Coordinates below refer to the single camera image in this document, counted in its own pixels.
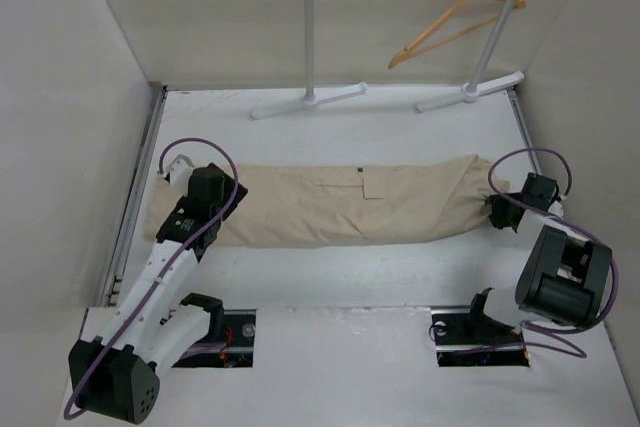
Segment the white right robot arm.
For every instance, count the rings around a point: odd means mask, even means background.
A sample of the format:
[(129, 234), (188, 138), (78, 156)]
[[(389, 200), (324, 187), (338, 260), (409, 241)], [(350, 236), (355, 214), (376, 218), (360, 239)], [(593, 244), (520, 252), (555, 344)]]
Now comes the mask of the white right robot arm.
[(556, 180), (530, 173), (519, 192), (491, 195), (489, 221), (499, 230), (535, 232), (537, 239), (513, 287), (477, 293), (464, 317), (464, 331), (483, 343), (506, 336), (532, 320), (579, 332), (592, 327), (613, 260), (612, 250), (562, 225), (550, 214), (559, 205)]

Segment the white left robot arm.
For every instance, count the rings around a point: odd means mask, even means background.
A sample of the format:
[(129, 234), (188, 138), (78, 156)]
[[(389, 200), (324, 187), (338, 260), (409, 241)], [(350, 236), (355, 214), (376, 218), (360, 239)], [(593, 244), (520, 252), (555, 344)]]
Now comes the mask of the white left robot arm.
[(181, 187), (182, 195), (114, 317), (92, 340), (72, 347), (67, 420), (92, 412), (141, 424), (158, 399), (161, 377), (197, 341), (210, 346), (223, 337), (221, 301), (182, 287), (247, 190), (237, 170), (215, 164), (173, 165), (162, 181)]

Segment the beige trousers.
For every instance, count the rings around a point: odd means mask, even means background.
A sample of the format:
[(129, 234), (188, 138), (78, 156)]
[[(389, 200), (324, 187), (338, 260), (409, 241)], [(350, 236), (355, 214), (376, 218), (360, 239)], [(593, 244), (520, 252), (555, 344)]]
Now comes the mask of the beige trousers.
[(488, 218), (490, 161), (433, 165), (241, 165), (246, 197), (225, 220), (218, 247), (320, 248), (427, 243)]

